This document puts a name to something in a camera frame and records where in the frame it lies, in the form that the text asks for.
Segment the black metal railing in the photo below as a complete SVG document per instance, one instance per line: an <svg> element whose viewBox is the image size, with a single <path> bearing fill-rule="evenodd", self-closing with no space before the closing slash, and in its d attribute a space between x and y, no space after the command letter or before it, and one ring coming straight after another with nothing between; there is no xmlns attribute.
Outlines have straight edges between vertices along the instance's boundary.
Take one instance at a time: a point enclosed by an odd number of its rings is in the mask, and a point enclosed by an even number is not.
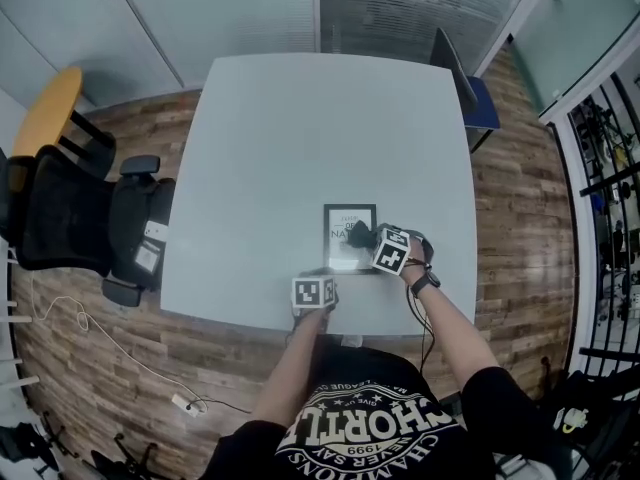
<svg viewBox="0 0 640 480"><path fill-rule="evenodd" d="M613 72L547 127L573 219L576 305L566 368L604 377L640 359L640 76Z"/></svg>

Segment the black printed T-shirt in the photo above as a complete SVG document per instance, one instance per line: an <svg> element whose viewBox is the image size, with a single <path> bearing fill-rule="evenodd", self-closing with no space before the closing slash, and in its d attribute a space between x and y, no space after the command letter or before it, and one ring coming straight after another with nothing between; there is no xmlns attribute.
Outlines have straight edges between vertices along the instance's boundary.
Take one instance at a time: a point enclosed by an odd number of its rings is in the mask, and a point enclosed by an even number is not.
<svg viewBox="0 0 640 480"><path fill-rule="evenodd" d="M475 373L461 406L457 422L401 357L329 346L291 425L245 423L218 441L200 480L495 480L496 454L570 480L569 450L507 371Z"/></svg>

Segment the person's right hand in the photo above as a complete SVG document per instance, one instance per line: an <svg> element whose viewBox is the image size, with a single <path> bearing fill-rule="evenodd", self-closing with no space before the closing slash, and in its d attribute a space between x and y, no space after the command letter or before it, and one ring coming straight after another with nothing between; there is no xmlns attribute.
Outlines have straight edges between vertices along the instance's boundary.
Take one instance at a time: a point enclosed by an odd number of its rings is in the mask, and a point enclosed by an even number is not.
<svg viewBox="0 0 640 480"><path fill-rule="evenodd" d="M410 251L404 264L404 268L408 269L409 267L425 267L427 264L428 260L426 259L423 241L419 238L411 237Z"/></svg>

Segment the white power strip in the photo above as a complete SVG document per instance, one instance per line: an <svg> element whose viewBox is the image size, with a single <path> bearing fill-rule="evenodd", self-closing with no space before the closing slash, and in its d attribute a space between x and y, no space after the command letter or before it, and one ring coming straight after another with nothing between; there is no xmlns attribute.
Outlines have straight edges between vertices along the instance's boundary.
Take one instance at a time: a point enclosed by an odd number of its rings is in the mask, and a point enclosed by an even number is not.
<svg viewBox="0 0 640 480"><path fill-rule="evenodd" d="M188 400L185 396L175 393L171 398L171 402L192 418L204 416L208 412L206 402L200 398Z"/></svg>

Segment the white badge card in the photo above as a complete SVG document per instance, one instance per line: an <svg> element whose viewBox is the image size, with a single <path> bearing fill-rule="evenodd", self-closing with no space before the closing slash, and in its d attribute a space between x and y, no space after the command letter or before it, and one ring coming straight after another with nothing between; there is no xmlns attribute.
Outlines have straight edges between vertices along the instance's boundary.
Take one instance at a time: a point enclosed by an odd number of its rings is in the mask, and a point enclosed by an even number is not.
<svg viewBox="0 0 640 480"><path fill-rule="evenodd" d="M162 249L153 243L144 240L134 256L135 264L145 272L153 275L162 256Z"/></svg>

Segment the white and yellow item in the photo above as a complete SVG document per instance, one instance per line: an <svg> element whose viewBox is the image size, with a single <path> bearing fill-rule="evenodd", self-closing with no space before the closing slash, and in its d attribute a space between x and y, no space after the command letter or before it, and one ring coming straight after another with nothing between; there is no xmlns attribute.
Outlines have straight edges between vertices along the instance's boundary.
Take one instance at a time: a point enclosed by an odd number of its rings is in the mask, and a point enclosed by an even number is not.
<svg viewBox="0 0 640 480"><path fill-rule="evenodd" d="M588 423L589 410L561 408L556 414L553 428L565 435L583 429Z"/></svg>

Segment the frosted glass door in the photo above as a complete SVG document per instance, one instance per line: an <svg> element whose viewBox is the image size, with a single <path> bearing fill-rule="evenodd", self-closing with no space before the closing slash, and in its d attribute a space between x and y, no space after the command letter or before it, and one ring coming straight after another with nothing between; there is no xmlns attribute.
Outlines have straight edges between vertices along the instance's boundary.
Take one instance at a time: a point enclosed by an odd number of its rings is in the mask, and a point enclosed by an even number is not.
<svg viewBox="0 0 640 480"><path fill-rule="evenodd" d="M513 55L535 111L551 108L640 14L640 0L538 0Z"/></svg>

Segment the person's right forearm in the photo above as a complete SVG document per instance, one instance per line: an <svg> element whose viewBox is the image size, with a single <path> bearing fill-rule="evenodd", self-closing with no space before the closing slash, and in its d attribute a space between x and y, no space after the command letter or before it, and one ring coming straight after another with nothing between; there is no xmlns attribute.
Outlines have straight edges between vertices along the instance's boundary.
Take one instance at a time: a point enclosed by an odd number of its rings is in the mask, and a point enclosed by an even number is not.
<svg viewBox="0 0 640 480"><path fill-rule="evenodd" d="M424 267L404 268L400 277L410 287L425 271ZM498 366L486 340L440 289L427 286L418 300L460 391L477 372Z"/></svg>

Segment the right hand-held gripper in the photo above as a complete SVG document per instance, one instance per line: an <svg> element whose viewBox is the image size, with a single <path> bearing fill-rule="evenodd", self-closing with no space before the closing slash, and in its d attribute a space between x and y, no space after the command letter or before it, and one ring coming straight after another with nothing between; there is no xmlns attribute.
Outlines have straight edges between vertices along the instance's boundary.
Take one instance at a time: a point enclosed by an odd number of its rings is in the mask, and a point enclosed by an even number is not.
<svg viewBox="0 0 640 480"><path fill-rule="evenodd" d="M420 243L423 250L423 260L415 259L412 256L412 239L416 239ZM371 266L385 273L399 275L407 262L412 265L429 266L433 255L433 246L421 233L384 223L376 230L376 243Z"/></svg>

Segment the black bag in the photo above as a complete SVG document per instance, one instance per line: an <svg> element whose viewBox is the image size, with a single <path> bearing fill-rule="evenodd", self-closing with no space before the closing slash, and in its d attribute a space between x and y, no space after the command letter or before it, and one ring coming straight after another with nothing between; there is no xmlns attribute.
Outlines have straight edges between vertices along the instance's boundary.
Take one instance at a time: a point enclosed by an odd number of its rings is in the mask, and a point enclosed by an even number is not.
<svg viewBox="0 0 640 480"><path fill-rule="evenodd" d="M588 423L565 435L571 480L640 480L640 364L607 376L581 371L554 380L547 359L539 407L554 424L561 408L588 409Z"/></svg>

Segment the black office chair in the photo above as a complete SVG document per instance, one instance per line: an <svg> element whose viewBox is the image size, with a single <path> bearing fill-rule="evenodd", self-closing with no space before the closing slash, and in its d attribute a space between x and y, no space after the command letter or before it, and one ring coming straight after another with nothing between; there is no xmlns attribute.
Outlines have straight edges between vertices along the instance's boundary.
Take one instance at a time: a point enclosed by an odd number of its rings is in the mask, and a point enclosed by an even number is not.
<svg viewBox="0 0 640 480"><path fill-rule="evenodd" d="M144 292L161 288L166 242L144 236L148 220L168 226L176 187L158 178L153 155L123 161L115 182L99 179L52 145L35 157L0 162L0 237L28 271L94 271L110 301L136 307ZM134 262L147 240L162 249L153 275Z"/></svg>

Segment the white rack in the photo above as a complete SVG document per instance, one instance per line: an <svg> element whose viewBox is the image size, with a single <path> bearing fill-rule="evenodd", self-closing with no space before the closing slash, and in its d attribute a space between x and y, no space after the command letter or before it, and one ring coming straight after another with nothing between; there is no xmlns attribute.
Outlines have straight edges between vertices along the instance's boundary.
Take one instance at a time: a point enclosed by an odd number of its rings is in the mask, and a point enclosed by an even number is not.
<svg viewBox="0 0 640 480"><path fill-rule="evenodd" d="M11 289L11 270L18 262L14 250L0 239L0 393L20 390L40 382L38 376L23 377L20 367L23 360L18 357L14 327L32 323L29 316L17 313L17 302Z"/></svg>

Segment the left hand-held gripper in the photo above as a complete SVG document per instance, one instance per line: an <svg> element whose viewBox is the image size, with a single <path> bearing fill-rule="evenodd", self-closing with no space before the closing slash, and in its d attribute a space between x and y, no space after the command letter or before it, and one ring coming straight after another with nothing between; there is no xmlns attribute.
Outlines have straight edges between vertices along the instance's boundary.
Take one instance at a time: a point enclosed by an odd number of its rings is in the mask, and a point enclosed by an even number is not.
<svg viewBox="0 0 640 480"><path fill-rule="evenodd" d="M292 280L291 306L295 317L310 311L332 311L338 303L334 271L329 267L305 270Z"/></svg>

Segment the glass partition with blinds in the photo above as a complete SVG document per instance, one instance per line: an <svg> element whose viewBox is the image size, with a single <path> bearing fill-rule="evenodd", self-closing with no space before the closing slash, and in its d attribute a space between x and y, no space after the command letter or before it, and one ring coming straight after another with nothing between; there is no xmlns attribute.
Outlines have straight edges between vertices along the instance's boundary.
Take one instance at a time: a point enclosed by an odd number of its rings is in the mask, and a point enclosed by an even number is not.
<svg viewBox="0 0 640 480"><path fill-rule="evenodd" d="M126 0L185 86L217 57L322 52L425 63L438 29L474 71L521 0Z"/></svg>

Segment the grey table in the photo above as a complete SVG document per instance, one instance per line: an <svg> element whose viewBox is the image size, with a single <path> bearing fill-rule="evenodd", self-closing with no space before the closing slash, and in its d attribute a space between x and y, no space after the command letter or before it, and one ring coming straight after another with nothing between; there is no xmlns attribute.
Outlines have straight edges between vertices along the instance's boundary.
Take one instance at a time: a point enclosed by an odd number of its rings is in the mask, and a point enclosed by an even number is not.
<svg viewBox="0 0 640 480"><path fill-rule="evenodd" d="M289 330L293 279L324 263L328 204L372 204L423 233L443 292L474 316L473 175L451 75L305 53L213 63L179 166L161 308Z"/></svg>

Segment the blue chair with black back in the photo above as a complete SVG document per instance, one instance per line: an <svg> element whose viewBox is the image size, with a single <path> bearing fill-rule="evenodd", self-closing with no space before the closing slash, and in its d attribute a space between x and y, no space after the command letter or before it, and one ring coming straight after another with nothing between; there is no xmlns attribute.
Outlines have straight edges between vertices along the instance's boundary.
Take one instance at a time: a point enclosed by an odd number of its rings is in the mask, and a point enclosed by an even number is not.
<svg viewBox="0 0 640 480"><path fill-rule="evenodd" d="M465 73L452 41L441 27L436 29L429 63L452 74L469 150L473 154L501 127L489 90L482 79Z"/></svg>

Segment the black wristwatch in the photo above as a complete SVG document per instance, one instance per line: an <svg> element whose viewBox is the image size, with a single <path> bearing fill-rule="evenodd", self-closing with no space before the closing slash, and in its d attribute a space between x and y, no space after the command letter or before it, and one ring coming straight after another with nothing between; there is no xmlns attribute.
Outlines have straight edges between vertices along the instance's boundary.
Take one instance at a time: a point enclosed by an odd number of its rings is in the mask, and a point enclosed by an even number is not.
<svg viewBox="0 0 640 480"><path fill-rule="evenodd" d="M432 286L436 289L441 287L440 280L431 270L426 270L422 276L410 286L410 290L413 296L418 299L420 292L427 286Z"/></svg>

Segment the black chair star base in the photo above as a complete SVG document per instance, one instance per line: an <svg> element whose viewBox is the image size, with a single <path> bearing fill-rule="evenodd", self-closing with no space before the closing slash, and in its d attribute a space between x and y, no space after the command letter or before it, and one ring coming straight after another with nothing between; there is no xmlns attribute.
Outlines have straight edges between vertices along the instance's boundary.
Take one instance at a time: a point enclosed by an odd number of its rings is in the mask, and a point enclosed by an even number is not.
<svg viewBox="0 0 640 480"><path fill-rule="evenodd" d="M158 449L155 442L147 445L142 457L137 459L123 443L124 435L117 433L113 441L119 448L124 459L114 461L102 453L92 450L92 461L82 460L83 465L99 480L186 480L184 477L172 479L148 467L151 454Z"/></svg>

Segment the person's left forearm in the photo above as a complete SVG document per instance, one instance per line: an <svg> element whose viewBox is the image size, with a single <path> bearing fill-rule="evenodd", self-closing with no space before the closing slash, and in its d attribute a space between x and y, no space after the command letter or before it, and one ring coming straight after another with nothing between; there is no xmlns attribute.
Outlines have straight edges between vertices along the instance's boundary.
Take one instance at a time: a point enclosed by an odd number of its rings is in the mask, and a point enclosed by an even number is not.
<svg viewBox="0 0 640 480"><path fill-rule="evenodd" d="M328 318L326 309L307 312L293 331L250 414L251 420L289 427L306 400L317 337Z"/></svg>

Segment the dark blue wiping cloth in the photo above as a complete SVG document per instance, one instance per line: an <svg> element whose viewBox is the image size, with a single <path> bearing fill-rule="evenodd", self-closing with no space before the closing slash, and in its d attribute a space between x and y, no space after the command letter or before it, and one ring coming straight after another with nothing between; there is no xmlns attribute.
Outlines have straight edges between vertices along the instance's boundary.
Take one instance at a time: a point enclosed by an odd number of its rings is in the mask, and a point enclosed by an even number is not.
<svg viewBox="0 0 640 480"><path fill-rule="evenodd" d="M362 220L358 220L348 230L346 243L356 249L373 250L377 244L377 235Z"/></svg>

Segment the yellow round table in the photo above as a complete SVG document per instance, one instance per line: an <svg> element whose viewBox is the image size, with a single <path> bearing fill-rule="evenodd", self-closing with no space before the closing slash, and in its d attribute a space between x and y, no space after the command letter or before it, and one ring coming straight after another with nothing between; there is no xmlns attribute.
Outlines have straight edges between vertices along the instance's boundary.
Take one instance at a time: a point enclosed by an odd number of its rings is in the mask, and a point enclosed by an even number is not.
<svg viewBox="0 0 640 480"><path fill-rule="evenodd" d="M55 75L27 111L13 145L13 156L33 156L48 145L66 149L80 160L91 161L115 153L115 140L75 110L83 86L83 72L71 66ZM68 124L89 135L79 146L64 136Z"/></svg>

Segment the black framed picture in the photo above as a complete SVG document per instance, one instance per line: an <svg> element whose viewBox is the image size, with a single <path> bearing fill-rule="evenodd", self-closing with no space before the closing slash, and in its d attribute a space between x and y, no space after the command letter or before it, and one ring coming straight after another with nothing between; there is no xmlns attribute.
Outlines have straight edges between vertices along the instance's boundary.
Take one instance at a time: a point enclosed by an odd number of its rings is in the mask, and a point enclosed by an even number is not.
<svg viewBox="0 0 640 480"><path fill-rule="evenodd" d="M371 253L349 243L353 228L362 222L369 231L377 226L375 204L325 204L323 226L324 265L337 273L370 271Z"/></svg>

